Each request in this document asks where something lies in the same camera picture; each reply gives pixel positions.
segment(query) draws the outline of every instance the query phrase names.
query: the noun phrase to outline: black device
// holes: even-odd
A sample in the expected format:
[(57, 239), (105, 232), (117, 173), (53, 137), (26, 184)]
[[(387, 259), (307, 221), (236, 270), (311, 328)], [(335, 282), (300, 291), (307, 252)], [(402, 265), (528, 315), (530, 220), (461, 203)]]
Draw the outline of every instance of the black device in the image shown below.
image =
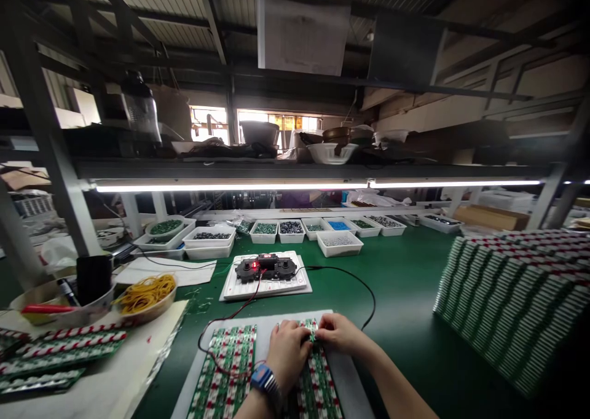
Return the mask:
[(77, 299), (81, 306), (103, 297), (112, 287), (112, 256), (82, 256), (76, 260)]
[(274, 253), (261, 254), (255, 259), (244, 259), (235, 269), (242, 283), (257, 281), (264, 270), (263, 279), (286, 281), (297, 273), (297, 266), (288, 257), (278, 257)]

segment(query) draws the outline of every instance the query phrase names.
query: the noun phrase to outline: hand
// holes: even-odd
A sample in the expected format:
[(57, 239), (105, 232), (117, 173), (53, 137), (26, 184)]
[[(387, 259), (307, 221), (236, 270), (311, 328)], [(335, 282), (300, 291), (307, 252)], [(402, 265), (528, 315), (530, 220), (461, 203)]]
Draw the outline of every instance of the hand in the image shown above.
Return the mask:
[(320, 328), (315, 337), (323, 343), (332, 345), (338, 351), (356, 358), (365, 357), (376, 344), (346, 316), (338, 313), (325, 313), (321, 317)]
[(297, 382), (307, 356), (312, 350), (311, 342), (303, 342), (310, 334), (308, 329), (299, 327), (297, 321), (284, 320), (280, 328), (277, 325), (272, 330), (266, 365), (277, 379), (283, 397), (287, 396)]

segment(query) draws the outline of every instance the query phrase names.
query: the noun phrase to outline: shelf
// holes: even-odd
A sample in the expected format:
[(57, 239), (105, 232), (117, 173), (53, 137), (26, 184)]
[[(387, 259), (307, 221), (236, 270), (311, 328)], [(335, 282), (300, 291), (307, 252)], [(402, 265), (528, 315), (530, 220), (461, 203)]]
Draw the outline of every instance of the shelf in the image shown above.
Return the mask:
[(549, 176), (550, 166), (318, 165), (232, 163), (210, 165), (177, 160), (74, 160), (81, 179), (347, 179), (347, 178), (518, 178)]

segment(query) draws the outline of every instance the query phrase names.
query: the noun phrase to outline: forearm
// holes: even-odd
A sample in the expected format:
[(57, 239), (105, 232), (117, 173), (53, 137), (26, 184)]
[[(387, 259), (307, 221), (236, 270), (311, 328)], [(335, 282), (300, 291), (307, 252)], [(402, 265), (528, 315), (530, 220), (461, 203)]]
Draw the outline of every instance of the forearm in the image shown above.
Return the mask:
[(242, 403), (234, 419), (273, 419), (274, 414), (269, 402), (256, 388), (250, 388), (250, 392)]
[(437, 417), (380, 346), (373, 343), (359, 358), (377, 383), (390, 418)]

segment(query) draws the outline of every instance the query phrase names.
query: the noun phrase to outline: red wire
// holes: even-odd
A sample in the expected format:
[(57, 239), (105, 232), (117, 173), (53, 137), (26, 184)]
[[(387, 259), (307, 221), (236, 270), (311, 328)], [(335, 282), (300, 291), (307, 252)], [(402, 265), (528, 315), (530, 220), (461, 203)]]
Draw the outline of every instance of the red wire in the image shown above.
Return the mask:
[(213, 364), (215, 364), (215, 366), (217, 367), (217, 370), (219, 370), (221, 373), (223, 373), (226, 376), (229, 376), (230, 378), (240, 378), (240, 377), (248, 377), (249, 374), (252, 374), (254, 372), (254, 369), (256, 368), (256, 365), (261, 363), (261, 362), (266, 362), (265, 359), (262, 359), (260, 361), (256, 361), (254, 363), (254, 365), (252, 366), (251, 370), (246, 370), (245, 372), (241, 372), (241, 373), (232, 373), (231, 371), (225, 370), (225, 368), (221, 367), (221, 365), (218, 364), (217, 362), (217, 356), (215, 356), (215, 354), (211, 351), (211, 350), (205, 350), (204, 348), (201, 347), (201, 339), (203, 339), (203, 335), (205, 334), (205, 332), (207, 331), (207, 329), (209, 328), (209, 326), (214, 323), (215, 321), (227, 321), (228, 319), (233, 319), (234, 317), (236, 317), (236, 315), (238, 313), (240, 313), (250, 302), (252, 302), (252, 300), (256, 297), (256, 295), (258, 294), (258, 290), (260, 289), (260, 283), (262, 282), (262, 275), (266, 272), (266, 270), (261, 270), (260, 271), (260, 277), (258, 278), (258, 285), (256, 286), (256, 291), (254, 292), (254, 294), (250, 297), (250, 299), (248, 299), (233, 315), (228, 316), (226, 318), (217, 318), (217, 319), (212, 319), (211, 321), (209, 321), (207, 323), (207, 325), (205, 326), (203, 332), (199, 335), (199, 340), (197, 342), (197, 347), (199, 348), (199, 350), (204, 351), (206, 354), (208, 354), (209, 356), (211, 356), (212, 360), (213, 360)]

